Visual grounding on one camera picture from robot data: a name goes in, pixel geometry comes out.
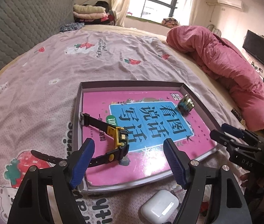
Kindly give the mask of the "person's right hand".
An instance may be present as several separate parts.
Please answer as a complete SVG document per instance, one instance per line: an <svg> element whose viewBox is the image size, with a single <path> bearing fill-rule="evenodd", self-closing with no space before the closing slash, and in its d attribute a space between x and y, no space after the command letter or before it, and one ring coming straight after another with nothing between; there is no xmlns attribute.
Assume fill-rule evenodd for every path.
<svg viewBox="0 0 264 224"><path fill-rule="evenodd" d="M249 186L257 185L261 189L264 189L264 178L260 175L248 172L240 176L241 187L247 188Z"/></svg>

